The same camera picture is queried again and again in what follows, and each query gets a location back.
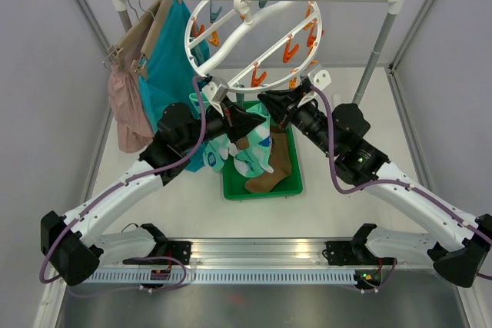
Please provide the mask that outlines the mint patterned sock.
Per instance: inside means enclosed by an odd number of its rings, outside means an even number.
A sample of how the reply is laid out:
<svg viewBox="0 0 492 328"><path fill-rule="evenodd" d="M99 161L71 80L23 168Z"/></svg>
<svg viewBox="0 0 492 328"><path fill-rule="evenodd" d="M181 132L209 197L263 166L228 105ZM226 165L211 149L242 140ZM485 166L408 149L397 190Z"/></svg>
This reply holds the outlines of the mint patterned sock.
<svg viewBox="0 0 492 328"><path fill-rule="evenodd" d="M259 177L264 172L272 174L274 168L269 164L272 143L270 115L260 103L248 108L247 112L258 114L265 119L265 122L247 135L247 148L240 149L238 144L229 145L229 154L233 157L234 167L246 178Z"/></svg>
<svg viewBox="0 0 492 328"><path fill-rule="evenodd" d="M203 100L204 111L207 112L209 107L209 103L207 98L204 96L204 93L201 92L201 97ZM200 104L198 102L198 97L195 93L191 93L189 95L189 99L193 104L195 110L197 110L198 114L201 113ZM235 156L238 153L238 149L235 144L233 144L226 134L215 138L214 140L209 140L204 146L203 150L203 161L204 164L214 172L220 172L228 157Z"/></svg>

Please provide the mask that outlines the brown ribbed sock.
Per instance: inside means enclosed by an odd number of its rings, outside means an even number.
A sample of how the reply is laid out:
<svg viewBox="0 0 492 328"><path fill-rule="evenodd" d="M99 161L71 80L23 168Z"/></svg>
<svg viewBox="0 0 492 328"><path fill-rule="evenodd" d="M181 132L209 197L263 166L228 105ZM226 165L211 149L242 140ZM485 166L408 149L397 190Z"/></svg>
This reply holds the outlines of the brown ribbed sock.
<svg viewBox="0 0 492 328"><path fill-rule="evenodd" d="M273 172L265 171L262 175L245 182L244 188L252 194L271 192L283 179L292 173L292 164L288 147L288 136L278 126L271 125L271 153L269 165Z"/></svg>

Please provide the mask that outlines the white round clip hanger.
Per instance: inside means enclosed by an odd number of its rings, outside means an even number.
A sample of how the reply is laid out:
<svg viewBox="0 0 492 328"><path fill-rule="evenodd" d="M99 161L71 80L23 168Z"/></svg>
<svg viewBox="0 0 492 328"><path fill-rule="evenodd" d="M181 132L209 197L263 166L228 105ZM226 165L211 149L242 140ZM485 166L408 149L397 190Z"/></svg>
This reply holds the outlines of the white round clip hanger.
<svg viewBox="0 0 492 328"><path fill-rule="evenodd" d="M191 23L190 35L198 36L206 28L209 28L213 22L216 22L219 18L223 17L229 11L233 9L233 2L225 8L225 10L208 25L199 25L198 20L201 18L207 7L212 2L206 4L202 10L198 13L195 19L189 18L188 23ZM217 68L224 66L226 62L236 57L239 52L243 51L246 54L245 60L239 64L235 77L243 68L248 66L254 59L261 55L264 51L275 44L281 37L285 36L293 27L295 27L303 18L310 13L310 7L307 2L294 2L292 6L285 9L282 13L276 14L258 26L254 27L250 32L244 36L237 45L233 48L232 52L223 60L219 66L213 71L209 72L206 76L211 75ZM207 36L199 46L192 49L191 54L187 55L188 60L193 59L197 65L201 65L212 57L218 49L222 46L223 42L231 35L231 33L242 23L243 18L239 15L234 15L232 19L223 24L217 31L214 31L211 35ZM275 51L270 57L264 60L258 69L253 73L248 73L240 81L241 87L252 87L259 84L267 84L276 81L289 75L298 65L300 65L309 54L309 39L317 34L315 27L307 26L302 28L290 42L286 45L282 45L277 51ZM314 60L308 65L307 70L316 65L316 55Z"/></svg>

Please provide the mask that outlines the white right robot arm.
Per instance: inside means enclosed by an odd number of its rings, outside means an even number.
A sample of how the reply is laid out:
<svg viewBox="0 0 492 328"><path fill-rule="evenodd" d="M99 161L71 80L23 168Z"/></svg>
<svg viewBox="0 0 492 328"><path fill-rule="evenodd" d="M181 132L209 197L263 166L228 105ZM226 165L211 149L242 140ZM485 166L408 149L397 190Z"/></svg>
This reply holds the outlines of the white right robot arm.
<svg viewBox="0 0 492 328"><path fill-rule="evenodd" d="M430 266L446 281L469 288L491 250L491 216L459 210L411 180L389 157L364 139L370 124L357 104L331 108L322 91L303 80L294 90L258 95L274 122L295 126L328 158L335 189L364 191L395 207L423 228L422 233L364 224L351 240L361 263L391 258Z"/></svg>

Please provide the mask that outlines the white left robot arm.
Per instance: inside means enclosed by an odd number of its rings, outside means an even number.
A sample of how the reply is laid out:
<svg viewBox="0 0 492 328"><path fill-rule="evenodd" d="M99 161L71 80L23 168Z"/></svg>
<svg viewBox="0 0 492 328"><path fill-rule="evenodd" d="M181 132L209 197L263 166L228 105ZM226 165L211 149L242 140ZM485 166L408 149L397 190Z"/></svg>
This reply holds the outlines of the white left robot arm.
<svg viewBox="0 0 492 328"><path fill-rule="evenodd" d="M59 215L48 212L40 221L40 246L45 257L39 279L52 283L58 279L70 287L87 280L104 263L145 258L161 263L168 253L164 234L144 224L128 237L102 234L116 219L149 194L163 188L189 164L202 143L222 135L231 141L246 137L266 122L230 100L222 112L198 105L201 116L194 118L185 103L164 109L152 142L133 165L98 196ZM45 277L52 265L57 275Z"/></svg>

